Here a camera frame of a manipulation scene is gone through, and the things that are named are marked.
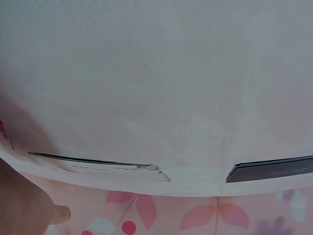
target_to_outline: white surface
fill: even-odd
[[[37,176],[158,195],[309,185],[312,174],[224,181],[236,163],[313,154],[312,9],[293,0],[0,1],[0,116],[14,156],[153,164],[172,181],[90,180],[3,157]]]

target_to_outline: hand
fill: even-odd
[[[70,217],[68,207],[55,205],[45,191],[0,159],[0,234],[43,235],[49,224]]]

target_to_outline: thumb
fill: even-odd
[[[71,217],[70,209],[66,206],[54,205],[53,215],[50,224],[62,224],[67,222]]]

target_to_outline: pink dot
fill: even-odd
[[[85,230],[82,232],[82,235],[93,235],[92,232]]]
[[[132,221],[125,221],[122,225],[122,230],[127,235],[132,235],[136,232],[136,224]]]

